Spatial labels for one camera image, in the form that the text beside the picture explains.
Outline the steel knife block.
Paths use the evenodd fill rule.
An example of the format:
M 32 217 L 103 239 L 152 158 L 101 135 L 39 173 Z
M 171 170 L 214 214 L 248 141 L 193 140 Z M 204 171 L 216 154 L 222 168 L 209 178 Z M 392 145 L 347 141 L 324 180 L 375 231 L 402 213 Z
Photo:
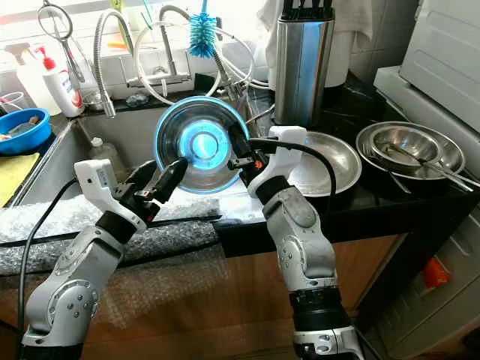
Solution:
M 275 124 L 309 128 L 319 119 L 333 28 L 331 16 L 278 20 Z

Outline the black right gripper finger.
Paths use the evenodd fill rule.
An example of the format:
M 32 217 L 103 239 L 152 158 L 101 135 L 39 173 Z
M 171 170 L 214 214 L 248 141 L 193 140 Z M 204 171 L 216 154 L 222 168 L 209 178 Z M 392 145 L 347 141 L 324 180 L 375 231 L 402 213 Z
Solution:
M 237 158 L 250 158 L 253 155 L 249 143 L 249 131 L 246 124 L 230 124 L 227 127 L 231 150 Z

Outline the white towel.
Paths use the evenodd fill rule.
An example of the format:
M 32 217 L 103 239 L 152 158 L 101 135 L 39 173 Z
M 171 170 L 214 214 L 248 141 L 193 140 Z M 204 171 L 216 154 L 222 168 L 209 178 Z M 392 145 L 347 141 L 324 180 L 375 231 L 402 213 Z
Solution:
M 273 62 L 277 55 L 277 24 L 282 0 L 264 0 L 257 11 L 258 20 L 268 33 L 266 55 Z M 369 45 L 373 40 L 373 0 L 332 0 L 335 11 L 334 33 L 347 33 L 347 50 L 351 53 L 360 51 L 361 45 Z

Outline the white soap dispenser bottle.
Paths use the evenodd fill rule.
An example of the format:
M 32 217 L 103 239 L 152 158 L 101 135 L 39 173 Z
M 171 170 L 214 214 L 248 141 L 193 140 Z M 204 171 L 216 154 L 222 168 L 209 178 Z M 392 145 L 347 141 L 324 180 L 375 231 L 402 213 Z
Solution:
M 81 93 L 73 85 L 68 69 L 58 65 L 55 59 L 47 54 L 44 46 L 37 46 L 34 52 L 41 57 L 44 69 L 43 81 L 63 116 L 68 118 L 81 116 L 85 110 L 85 104 Z

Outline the blue plastic basin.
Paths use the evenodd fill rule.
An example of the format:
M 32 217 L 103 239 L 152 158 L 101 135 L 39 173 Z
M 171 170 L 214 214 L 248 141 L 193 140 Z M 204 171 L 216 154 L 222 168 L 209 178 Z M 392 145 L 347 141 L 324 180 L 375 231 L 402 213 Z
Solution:
M 50 113 L 41 107 L 28 107 L 0 117 L 0 155 L 26 154 L 41 146 L 52 134 Z

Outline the yellow cloth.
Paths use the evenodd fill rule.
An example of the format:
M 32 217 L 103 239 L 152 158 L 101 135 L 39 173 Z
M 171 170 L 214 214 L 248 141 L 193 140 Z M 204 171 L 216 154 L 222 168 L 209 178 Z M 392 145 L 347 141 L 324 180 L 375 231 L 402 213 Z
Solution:
M 0 158 L 0 206 L 6 206 L 13 198 L 15 191 L 37 164 L 41 155 L 38 153 L 28 155 L 11 155 Z

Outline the steel spoon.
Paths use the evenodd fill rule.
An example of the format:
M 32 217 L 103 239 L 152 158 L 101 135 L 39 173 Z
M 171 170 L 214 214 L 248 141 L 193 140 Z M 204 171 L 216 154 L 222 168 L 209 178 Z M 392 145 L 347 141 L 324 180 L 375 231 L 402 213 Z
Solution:
M 408 157 L 414 158 L 415 161 L 418 161 L 419 164 L 422 166 L 426 166 L 428 168 L 431 168 L 433 170 L 436 170 L 443 175 L 445 175 L 446 178 L 449 179 L 460 179 L 460 181 L 465 181 L 465 182 L 471 182 L 469 178 L 463 177 L 462 175 L 457 174 L 456 172 L 449 171 L 445 166 L 442 165 L 436 165 L 434 163 L 428 162 L 427 160 L 417 157 L 417 155 L 414 155 L 412 153 L 409 153 L 405 148 L 402 148 L 398 145 L 395 145 L 393 143 L 388 143 L 388 146 L 393 148 L 395 151 L 400 152 L 401 154 L 408 155 Z

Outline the white plastic tube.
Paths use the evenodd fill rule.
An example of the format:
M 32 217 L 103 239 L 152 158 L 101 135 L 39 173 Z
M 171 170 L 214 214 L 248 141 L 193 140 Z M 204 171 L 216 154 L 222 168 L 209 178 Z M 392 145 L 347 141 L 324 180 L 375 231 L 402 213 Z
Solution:
M 144 89 L 147 90 L 148 93 L 155 99 L 164 104 L 166 107 L 172 107 L 175 105 L 174 100 L 169 100 L 161 95 L 161 93 L 157 93 L 154 90 L 154 86 L 151 84 L 151 80 L 146 76 L 146 72 L 142 68 L 140 64 L 140 47 L 142 45 L 142 38 L 146 37 L 147 34 L 150 34 L 151 31 L 154 31 L 154 28 L 160 29 L 161 33 L 164 33 L 164 29 L 168 26 L 172 27 L 182 27 L 188 28 L 188 24 L 186 23 L 176 23 L 176 22 L 165 22 L 165 21 L 154 21 L 147 28 L 142 28 L 142 30 L 135 34 L 131 39 L 131 45 L 129 48 L 131 58 L 133 58 L 133 64 L 136 71 L 137 79 L 140 82 L 141 86 L 144 86 Z M 232 39 L 237 44 L 240 44 L 244 51 L 247 53 L 247 57 L 249 58 L 249 63 L 247 63 L 247 70 L 243 71 L 240 70 L 239 67 L 235 66 L 226 56 L 225 51 L 223 51 L 223 46 L 218 45 L 216 41 L 216 54 L 214 59 L 215 64 L 217 65 L 218 72 L 216 74 L 217 79 L 216 83 L 212 89 L 209 90 L 205 94 L 207 97 L 212 97 L 217 90 L 226 90 L 227 96 L 231 95 L 231 91 L 229 90 L 230 83 L 233 83 L 238 80 L 243 79 L 254 79 L 254 70 L 255 70 L 255 62 L 257 62 L 257 51 L 254 48 L 251 48 L 247 42 L 244 42 L 236 35 L 231 34 L 229 31 L 225 31 L 222 28 L 216 28 L 216 32 L 219 35 L 223 35 L 229 39 Z M 252 85 L 255 89 L 269 89 L 269 85 L 265 81 L 257 81 L 255 85 Z

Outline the orange plastic object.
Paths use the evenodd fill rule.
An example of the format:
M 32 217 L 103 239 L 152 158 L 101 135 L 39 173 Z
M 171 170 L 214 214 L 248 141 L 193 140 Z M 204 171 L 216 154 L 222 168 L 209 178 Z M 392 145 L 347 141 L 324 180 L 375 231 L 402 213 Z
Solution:
M 423 287 L 426 291 L 435 290 L 448 284 L 450 281 L 449 272 L 438 257 L 431 257 L 424 265 L 421 272 Z

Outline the clear plastic cup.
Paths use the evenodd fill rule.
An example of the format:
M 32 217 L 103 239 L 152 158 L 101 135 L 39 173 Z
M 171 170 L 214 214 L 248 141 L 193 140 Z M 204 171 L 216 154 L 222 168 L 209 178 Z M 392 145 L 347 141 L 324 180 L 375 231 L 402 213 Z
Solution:
M 0 104 L 5 113 L 28 109 L 29 104 L 21 91 L 4 94 L 0 97 Z

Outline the white floor appliance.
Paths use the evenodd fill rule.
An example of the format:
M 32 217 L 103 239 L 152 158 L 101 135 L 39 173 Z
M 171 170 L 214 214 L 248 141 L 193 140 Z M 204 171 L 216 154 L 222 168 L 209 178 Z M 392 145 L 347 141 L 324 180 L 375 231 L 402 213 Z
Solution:
M 452 353 L 463 336 L 480 327 L 480 207 L 433 257 L 445 266 L 450 281 L 426 291 L 421 270 L 373 325 L 388 356 Z

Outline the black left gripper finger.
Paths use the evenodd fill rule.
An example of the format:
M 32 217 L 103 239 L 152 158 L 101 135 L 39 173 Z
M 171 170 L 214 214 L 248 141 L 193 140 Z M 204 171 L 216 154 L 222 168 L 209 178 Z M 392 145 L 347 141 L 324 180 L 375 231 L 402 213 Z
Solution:
M 153 188 L 153 200 L 159 203 L 168 202 L 168 199 L 171 198 L 173 192 L 179 187 L 183 177 L 185 177 L 188 165 L 188 159 L 180 157 L 161 170 L 157 184 Z
M 147 188 L 150 181 L 157 175 L 158 165 L 155 159 L 145 161 L 144 164 L 137 166 L 137 168 L 130 173 L 122 185 L 127 189 L 142 190 Z

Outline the translucent spray bottle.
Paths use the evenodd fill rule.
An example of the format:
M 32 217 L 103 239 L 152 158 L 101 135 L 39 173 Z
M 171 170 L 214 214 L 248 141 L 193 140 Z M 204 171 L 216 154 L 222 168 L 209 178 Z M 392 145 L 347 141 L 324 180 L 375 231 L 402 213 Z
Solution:
M 44 72 L 39 69 L 39 62 L 30 51 L 28 43 L 12 43 L 4 46 L 4 50 L 15 58 L 15 74 L 21 85 L 24 86 L 31 102 L 38 109 L 48 110 L 51 116 L 61 112 L 44 82 Z

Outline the stainless steel sink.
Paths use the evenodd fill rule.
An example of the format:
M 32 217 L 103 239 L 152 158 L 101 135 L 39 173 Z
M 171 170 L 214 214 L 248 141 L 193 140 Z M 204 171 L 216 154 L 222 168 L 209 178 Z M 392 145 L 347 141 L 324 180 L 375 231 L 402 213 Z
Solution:
M 102 113 L 68 119 L 52 117 L 52 135 L 38 148 L 39 161 L 22 183 L 11 205 L 33 205 L 51 201 L 63 183 L 74 176 L 74 164 L 89 158 L 90 140 L 99 137 L 116 147 L 131 171 L 154 159 L 155 127 L 163 107 L 121 111 L 109 118 Z

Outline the chrome tap valve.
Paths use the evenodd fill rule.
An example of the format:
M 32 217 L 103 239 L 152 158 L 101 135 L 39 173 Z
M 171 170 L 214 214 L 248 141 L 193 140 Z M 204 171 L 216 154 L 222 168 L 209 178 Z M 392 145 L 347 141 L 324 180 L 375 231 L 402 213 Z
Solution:
M 244 105 L 248 102 L 251 92 L 251 86 L 255 85 L 256 79 L 238 79 L 238 81 L 231 82 L 229 90 L 231 91 L 231 101 L 235 105 Z

